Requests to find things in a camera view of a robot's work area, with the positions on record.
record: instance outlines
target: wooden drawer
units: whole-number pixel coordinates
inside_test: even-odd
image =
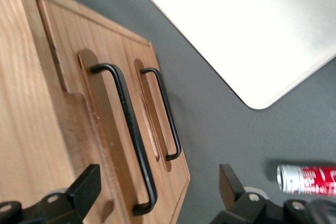
[[[0,115],[8,119],[0,128],[1,201],[28,207],[97,163],[102,192],[87,223],[175,223],[190,175],[183,152],[166,161],[176,147],[160,89],[140,72],[159,69],[151,43],[73,0],[0,6]],[[149,196],[116,83],[107,71],[90,71],[99,63],[125,79],[157,191],[147,214],[132,213]]]

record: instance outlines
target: silver screw head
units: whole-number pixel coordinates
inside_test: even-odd
[[[304,206],[304,204],[302,204],[301,202],[298,201],[293,201],[292,202],[292,206],[296,209],[296,210],[304,210],[306,207]]]
[[[256,194],[249,194],[248,197],[251,201],[260,201],[259,196]]]
[[[53,202],[55,202],[56,200],[58,200],[58,196],[57,196],[57,195],[52,195],[52,196],[50,196],[50,197],[47,199],[48,203],[53,203]]]
[[[3,207],[0,208],[0,212],[6,212],[8,210],[11,210],[12,206],[11,204],[4,205]]]

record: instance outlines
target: aluminum can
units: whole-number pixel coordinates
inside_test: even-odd
[[[277,173],[284,193],[336,196],[336,167],[279,165]]]

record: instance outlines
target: gray surface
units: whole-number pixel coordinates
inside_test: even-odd
[[[220,163],[231,164],[243,185],[264,190],[278,204],[292,197],[278,188],[278,164],[336,163],[336,60],[270,108],[256,111],[150,0],[78,1],[153,42],[192,177],[179,224],[209,223],[223,208]]]

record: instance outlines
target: black metal handle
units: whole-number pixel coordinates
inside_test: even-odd
[[[166,114],[167,114],[167,117],[168,117],[170,129],[172,131],[173,138],[174,138],[174,143],[175,143],[175,147],[176,147],[176,153],[171,154],[171,155],[167,155],[166,160],[167,161],[174,160],[174,159],[178,158],[178,156],[181,154],[182,146],[181,146],[179,133],[177,132],[177,128],[176,128],[176,124],[175,124],[175,121],[174,121],[173,113],[172,113],[172,110],[170,108],[170,104],[169,104],[169,101],[168,101],[168,96],[167,96],[166,88],[164,86],[163,78],[161,76],[161,73],[156,68],[145,68],[145,69],[142,69],[140,72],[141,73],[153,72],[156,76],[157,81],[158,81],[159,88],[160,88],[160,93],[161,93],[163,104],[164,104],[164,108],[166,110]]]
[[[158,194],[156,192],[153,175],[152,175],[151,168],[149,166],[148,158],[146,155],[146,151],[143,145],[137,118],[135,117],[135,113],[134,113],[132,101],[130,98],[130,94],[128,92],[125,77],[122,71],[120,70],[120,68],[115,65],[108,64],[108,63],[98,64],[90,68],[90,71],[92,73],[99,73],[103,70],[108,70],[112,74],[114,82],[116,83],[122,110],[125,115],[128,130],[130,132],[133,146],[137,154],[136,156],[138,158],[138,162],[140,165],[142,177],[143,177],[143,180],[145,182],[146,189],[148,192],[149,202],[140,204],[140,205],[135,205],[133,207],[132,213],[135,216],[144,215],[144,214],[149,213],[153,209],[158,199]]]

